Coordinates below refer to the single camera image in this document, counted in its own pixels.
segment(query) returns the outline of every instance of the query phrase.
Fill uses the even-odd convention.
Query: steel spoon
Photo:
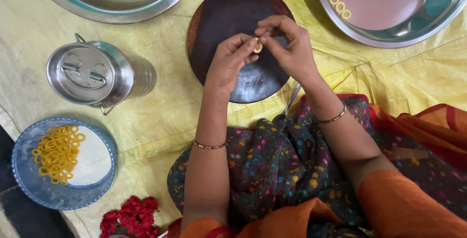
[[[300,91],[301,88],[302,88],[302,86],[299,83],[297,83],[295,88],[293,89],[292,95],[290,96],[289,103],[287,103],[287,106],[285,106],[284,111],[282,113],[280,113],[279,115],[277,115],[272,120],[272,123],[274,124],[274,126],[276,127],[276,129],[278,131],[283,131],[284,130],[284,128],[285,128],[285,112],[287,112],[287,110],[289,109],[290,105],[292,104],[293,100],[295,99],[296,95],[298,94],[298,92]]]

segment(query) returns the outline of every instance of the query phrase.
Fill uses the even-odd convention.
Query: blue plate
[[[39,164],[34,162],[31,151],[35,149],[49,128],[64,125],[85,126],[102,139],[110,154],[112,167],[109,173],[97,183],[87,186],[62,186],[50,183],[49,176],[40,176]],[[21,190],[33,201],[55,210],[76,210],[90,205],[104,195],[112,184],[117,163],[117,145],[102,128],[71,118],[52,117],[28,127],[16,140],[11,156],[15,180]]]

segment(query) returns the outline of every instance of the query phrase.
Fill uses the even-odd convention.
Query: yellow plastic sheet
[[[88,207],[63,212],[80,237],[98,237],[102,215],[133,194],[159,201],[155,222],[162,229],[180,217],[167,192],[166,176],[196,131],[203,87],[191,71],[185,41],[202,1],[181,0],[142,23],[107,25],[80,18],[51,0],[1,0],[0,125],[16,139],[35,121],[72,117],[107,129],[119,147],[117,175],[109,191]],[[383,50],[340,32],[318,0],[284,2],[310,32],[318,69],[335,92],[366,94],[393,116],[415,114],[438,103],[467,110],[465,11],[420,44]],[[116,106],[107,117],[61,99],[47,82],[45,65],[56,48],[75,41],[75,32],[148,59],[157,71],[155,89]],[[283,110],[294,86],[290,79],[261,102],[229,104],[229,125],[251,127],[260,118],[272,119]]]

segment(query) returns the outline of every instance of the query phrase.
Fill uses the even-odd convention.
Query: dark floral dress
[[[403,133],[375,129],[365,96],[341,95],[341,99],[403,175],[457,216],[467,219],[464,172],[444,163]],[[370,229],[370,225],[350,182],[335,163],[306,97],[301,100],[296,118],[286,120],[283,132],[267,120],[261,120],[255,130],[229,127],[226,147],[231,186],[230,223],[235,221],[242,228],[281,207],[317,197],[345,224],[310,221],[307,237],[368,237],[359,227]],[[416,154],[394,158],[395,148]],[[167,178],[169,193],[180,212],[183,212],[190,151],[186,150],[177,159]]]

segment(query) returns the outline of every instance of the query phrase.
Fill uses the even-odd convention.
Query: round wooden board
[[[294,19],[282,0],[204,0],[188,29],[186,48],[191,68],[204,86],[217,45],[238,33],[253,36],[258,21],[270,15]],[[284,47],[283,37],[277,40]],[[242,68],[230,102],[253,103],[276,93],[289,79],[271,52],[264,47],[257,62]]]

